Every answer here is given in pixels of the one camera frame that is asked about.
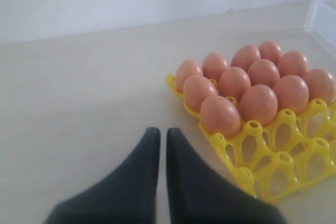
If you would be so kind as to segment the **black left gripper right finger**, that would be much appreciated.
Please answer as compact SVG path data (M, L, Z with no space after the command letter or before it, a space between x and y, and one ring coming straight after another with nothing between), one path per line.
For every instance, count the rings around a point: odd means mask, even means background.
M166 180L171 223L286 223L262 202L210 168L179 128L166 136Z

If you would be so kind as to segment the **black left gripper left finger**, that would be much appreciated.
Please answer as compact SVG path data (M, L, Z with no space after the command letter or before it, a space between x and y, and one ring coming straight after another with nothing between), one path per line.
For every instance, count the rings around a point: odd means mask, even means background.
M113 172L57 204L45 223L155 223L160 145L160 130L147 128Z

